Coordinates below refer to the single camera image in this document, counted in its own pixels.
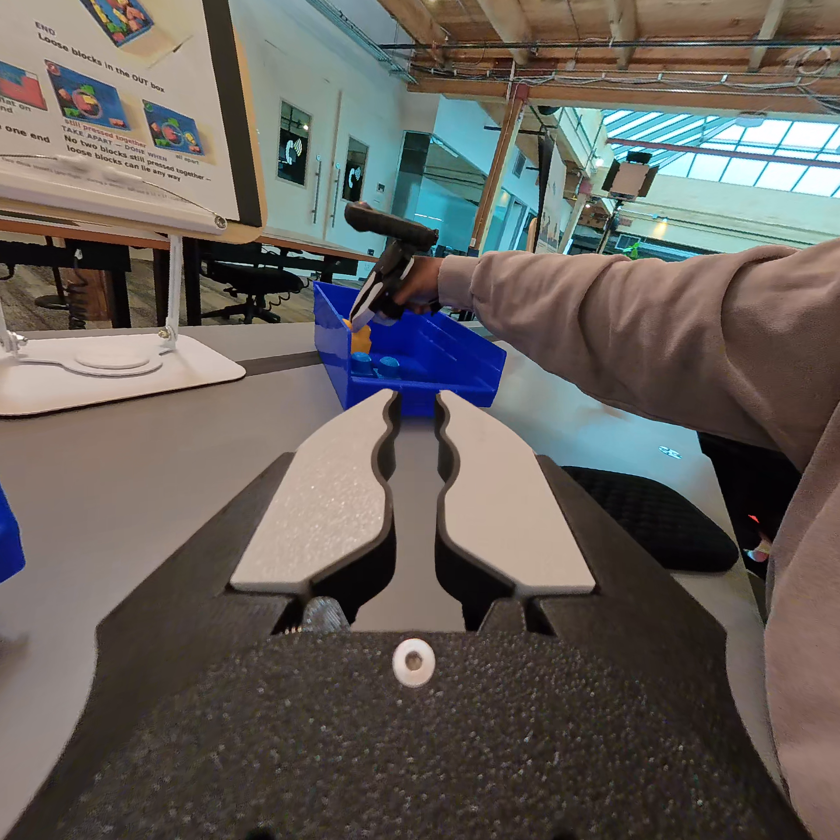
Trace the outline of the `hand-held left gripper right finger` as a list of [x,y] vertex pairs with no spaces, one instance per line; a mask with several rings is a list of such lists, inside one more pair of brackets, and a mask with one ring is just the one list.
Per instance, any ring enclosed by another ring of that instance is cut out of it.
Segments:
[[498,600],[592,595],[595,577],[532,448],[451,391],[437,394],[435,434],[435,572],[466,631]]

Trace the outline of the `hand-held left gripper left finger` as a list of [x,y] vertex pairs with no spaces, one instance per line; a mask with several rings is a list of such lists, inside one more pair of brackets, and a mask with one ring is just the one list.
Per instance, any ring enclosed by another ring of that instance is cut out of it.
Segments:
[[383,388],[296,450],[240,557],[237,592],[334,600],[349,625],[396,568],[392,491],[400,395]]

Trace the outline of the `blue plastic bin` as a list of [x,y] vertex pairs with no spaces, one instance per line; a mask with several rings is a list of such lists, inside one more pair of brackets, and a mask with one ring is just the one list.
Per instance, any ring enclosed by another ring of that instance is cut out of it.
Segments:
[[436,395],[451,391],[478,407],[489,407],[496,395],[507,353],[442,312],[405,314],[396,324],[371,325],[371,357],[396,357],[402,379],[352,377],[350,332],[343,323],[356,289],[313,284],[314,342],[343,410],[362,403],[381,389],[402,396],[405,417],[431,417]]
[[12,578],[25,567],[25,553],[18,521],[12,512],[3,489],[0,489],[1,508],[1,569],[0,582]]

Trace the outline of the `person's right forearm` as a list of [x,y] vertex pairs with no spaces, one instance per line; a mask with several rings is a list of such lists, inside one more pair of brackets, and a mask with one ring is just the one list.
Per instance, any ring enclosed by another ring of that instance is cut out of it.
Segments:
[[838,477],[838,240],[682,262],[447,257],[440,300],[594,399]]

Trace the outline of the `person's right hand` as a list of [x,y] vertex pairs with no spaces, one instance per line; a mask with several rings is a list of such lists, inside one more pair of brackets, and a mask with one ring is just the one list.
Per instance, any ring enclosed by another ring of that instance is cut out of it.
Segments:
[[415,314],[424,315],[438,305],[438,275],[444,258],[416,256],[399,291],[397,305]]

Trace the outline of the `white door with phone sign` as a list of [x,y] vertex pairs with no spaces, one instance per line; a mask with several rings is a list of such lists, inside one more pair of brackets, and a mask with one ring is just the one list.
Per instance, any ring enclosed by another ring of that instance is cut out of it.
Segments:
[[320,239],[329,115],[321,102],[289,93],[276,105],[266,176],[269,226]]
[[330,243],[363,255],[375,243],[375,236],[365,226],[364,211],[359,207],[371,201],[368,186],[372,162],[373,141],[369,132],[364,127],[341,122],[332,161],[324,233]]

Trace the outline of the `wooden desk with black legs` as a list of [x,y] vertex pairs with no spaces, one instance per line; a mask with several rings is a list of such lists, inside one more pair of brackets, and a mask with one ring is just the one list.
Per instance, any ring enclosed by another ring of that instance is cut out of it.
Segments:
[[[75,222],[66,217],[38,216],[10,209],[3,209],[1,212],[1,229],[4,234],[38,235],[78,243],[96,242],[125,248],[151,249],[154,253],[155,320],[157,325],[163,325],[169,291],[169,246],[162,234],[132,226]],[[186,323],[191,327],[200,326],[203,320],[198,282],[198,269],[202,257],[228,258],[240,263],[253,263],[262,258],[265,264],[279,268],[314,270],[324,282],[331,282],[337,274],[354,277],[361,262],[368,263],[373,260],[372,255],[347,246],[334,245],[274,228],[267,229],[257,239],[246,244],[236,244],[220,238],[188,238],[185,241],[185,257]]]

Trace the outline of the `black office chair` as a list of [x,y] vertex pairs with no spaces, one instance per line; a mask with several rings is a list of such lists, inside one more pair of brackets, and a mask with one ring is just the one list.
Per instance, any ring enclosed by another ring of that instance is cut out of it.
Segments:
[[287,301],[308,285],[298,275],[276,266],[246,266],[215,259],[202,263],[199,274],[224,285],[225,292],[232,298],[245,296],[244,303],[202,312],[202,319],[230,320],[241,315],[244,324],[252,324],[255,319],[266,323],[281,323],[280,316],[273,313],[267,298],[276,296],[279,301]]

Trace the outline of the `wooden pillar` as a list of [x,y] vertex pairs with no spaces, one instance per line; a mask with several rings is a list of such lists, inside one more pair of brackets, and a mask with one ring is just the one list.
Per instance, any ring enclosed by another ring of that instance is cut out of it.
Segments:
[[490,171],[476,211],[476,219],[469,242],[468,253],[470,256],[478,256],[486,245],[491,219],[501,191],[501,182],[508,168],[511,149],[516,145],[523,112],[528,100],[529,86],[527,84],[518,83],[512,86],[500,122],[499,138]]

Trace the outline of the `black wrist rest pad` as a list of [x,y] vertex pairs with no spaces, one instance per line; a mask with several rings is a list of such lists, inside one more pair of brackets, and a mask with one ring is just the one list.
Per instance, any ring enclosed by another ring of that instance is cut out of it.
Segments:
[[579,466],[563,470],[664,568],[721,574],[738,561],[736,543],[676,490],[641,476]]

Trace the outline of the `white sign stand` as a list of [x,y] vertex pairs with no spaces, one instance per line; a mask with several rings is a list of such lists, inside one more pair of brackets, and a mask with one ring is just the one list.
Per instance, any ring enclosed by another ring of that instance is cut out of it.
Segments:
[[77,154],[2,154],[2,199],[162,231],[170,287],[157,333],[27,340],[1,315],[2,418],[32,417],[142,396],[234,382],[245,369],[195,339],[179,337],[183,234],[221,235],[225,218],[124,165]]

